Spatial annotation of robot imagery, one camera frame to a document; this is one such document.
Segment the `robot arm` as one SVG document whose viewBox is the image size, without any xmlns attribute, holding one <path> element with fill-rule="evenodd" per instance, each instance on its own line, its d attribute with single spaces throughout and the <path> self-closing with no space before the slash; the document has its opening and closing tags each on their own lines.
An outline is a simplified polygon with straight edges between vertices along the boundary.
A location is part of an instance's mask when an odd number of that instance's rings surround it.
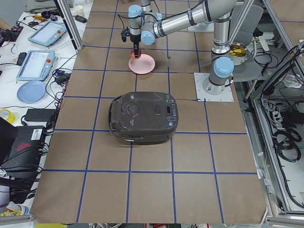
<svg viewBox="0 0 304 228">
<path fill-rule="evenodd" d="M 235 0 L 201 0 L 193 8 L 163 18 L 162 14 L 152 11 L 151 2 L 143 0 L 140 5 L 128 8 L 129 26 L 121 32 L 122 41 L 130 38 L 133 43 L 132 57 L 140 58 L 139 44 L 150 46 L 160 37 L 195 26 L 204 21 L 214 23 L 212 70 L 203 83 L 204 90 L 211 95 L 219 95 L 232 75 L 234 65 L 229 59 L 229 29 Z"/>
</svg>

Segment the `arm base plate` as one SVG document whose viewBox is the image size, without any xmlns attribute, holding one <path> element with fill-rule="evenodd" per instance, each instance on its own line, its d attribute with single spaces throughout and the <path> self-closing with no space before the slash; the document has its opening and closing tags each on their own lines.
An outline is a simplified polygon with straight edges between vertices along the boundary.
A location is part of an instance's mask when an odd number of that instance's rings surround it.
<svg viewBox="0 0 304 228">
<path fill-rule="evenodd" d="M 234 102 L 231 84 L 214 85 L 209 81 L 210 73 L 194 73 L 197 100 L 201 102 Z"/>
</svg>

